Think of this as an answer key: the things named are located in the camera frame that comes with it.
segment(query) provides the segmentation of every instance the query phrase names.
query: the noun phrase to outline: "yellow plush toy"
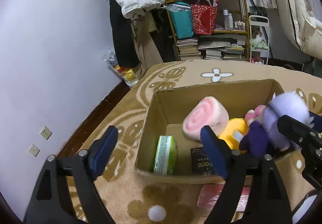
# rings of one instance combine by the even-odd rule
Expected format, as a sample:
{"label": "yellow plush toy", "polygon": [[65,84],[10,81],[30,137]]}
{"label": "yellow plush toy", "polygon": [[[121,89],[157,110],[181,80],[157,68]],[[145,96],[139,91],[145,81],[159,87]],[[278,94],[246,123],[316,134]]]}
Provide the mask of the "yellow plush toy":
{"label": "yellow plush toy", "polygon": [[226,129],[218,138],[224,140],[232,150],[239,150],[239,142],[233,136],[235,131],[239,131],[243,136],[247,134],[248,126],[243,118],[229,120]]}

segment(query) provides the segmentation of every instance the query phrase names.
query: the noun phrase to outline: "white cart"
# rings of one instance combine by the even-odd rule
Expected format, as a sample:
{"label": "white cart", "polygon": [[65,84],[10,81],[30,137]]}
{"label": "white cart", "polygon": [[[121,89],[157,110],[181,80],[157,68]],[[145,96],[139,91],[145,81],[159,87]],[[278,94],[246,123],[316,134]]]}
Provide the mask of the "white cart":
{"label": "white cart", "polygon": [[[256,22],[256,21],[253,21],[252,19],[254,18],[262,18],[262,19],[266,19],[267,22],[266,23],[263,23],[263,22]],[[268,49],[262,49],[262,48],[254,48],[252,47],[252,26],[260,26],[262,29],[265,29],[266,32],[267,32],[267,35],[268,35],[268,42],[267,43],[267,46],[268,46]],[[270,53],[269,53],[269,20],[267,17],[264,17],[264,16],[258,16],[258,15],[251,15],[249,16],[249,28],[250,28],[250,33],[251,33],[251,36],[250,36],[250,58],[249,58],[249,62],[252,61],[252,52],[259,52],[260,53],[260,57],[265,57],[266,58],[266,64],[268,63],[268,58],[271,57],[270,56]]]}

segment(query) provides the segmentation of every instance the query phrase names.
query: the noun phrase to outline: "pink box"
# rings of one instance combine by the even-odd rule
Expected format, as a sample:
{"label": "pink box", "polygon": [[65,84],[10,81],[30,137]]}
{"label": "pink box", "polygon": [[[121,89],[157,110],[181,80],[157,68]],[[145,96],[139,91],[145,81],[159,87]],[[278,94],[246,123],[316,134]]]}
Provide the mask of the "pink box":
{"label": "pink box", "polygon": [[[205,208],[211,210],[214,205],[216,204],[224,185],[219,184],[205,184],[202,186],[202,189],[200,191],[200,195],[197,201],[197,207]],[[244,187],[243,191],[241,193],[238,206],[236,208],[237,212],[244,212],[248,196],[251,188],[250,187]]]}

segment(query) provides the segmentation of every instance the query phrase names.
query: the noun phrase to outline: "wall socket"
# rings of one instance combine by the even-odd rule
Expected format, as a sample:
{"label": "wall socket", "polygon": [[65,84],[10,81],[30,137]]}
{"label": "wall socket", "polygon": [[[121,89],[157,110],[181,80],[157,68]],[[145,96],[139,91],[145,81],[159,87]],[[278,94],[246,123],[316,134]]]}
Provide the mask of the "wall socket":
{"label": "wall socket", "polygon": [[40,152],[40,149],[38,149],[38,147],[37,147],[35,144],[33,144],[33,145],[31,145],[31,146],[30,146],[30,148],[29,148],[29,152],[30,152],[33,156],[37,157],[38,153]]}
{"label": "wall socket", "polygon": [[52,132],[45,126],[41,130],[40,135],[43,136],[46,140],[48,140],[49,137],[52,135]]}

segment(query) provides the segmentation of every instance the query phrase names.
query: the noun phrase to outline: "blue gripper pad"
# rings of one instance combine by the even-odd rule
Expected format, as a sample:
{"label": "blue gripper pad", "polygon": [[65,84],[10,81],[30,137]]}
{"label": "blue gripper pad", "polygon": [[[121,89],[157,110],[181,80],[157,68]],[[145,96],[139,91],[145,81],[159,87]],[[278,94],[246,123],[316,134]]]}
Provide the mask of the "blue gripper pad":
{"label": "blue gripper pad", "polygon": [[209,126],[204,126],[200,132],[203,150],[207,154],[216,174],[228,179],[228,163],[231,158],[231,149],[224,140],[220,140]]}
{"label": "blue gripper pad", "polygon": [[93,181],[101,176],[118,141],[118,130],[109,126],[99,140],[95,140],[89,148],[88,166]]}
{"label": "blue gripper pad", "polygon": [[313,112],[310,112],[310,117],[313,116],[314,120],[311,123],[314,123],[313,129],[317,132],[322,132],[322,117]]}

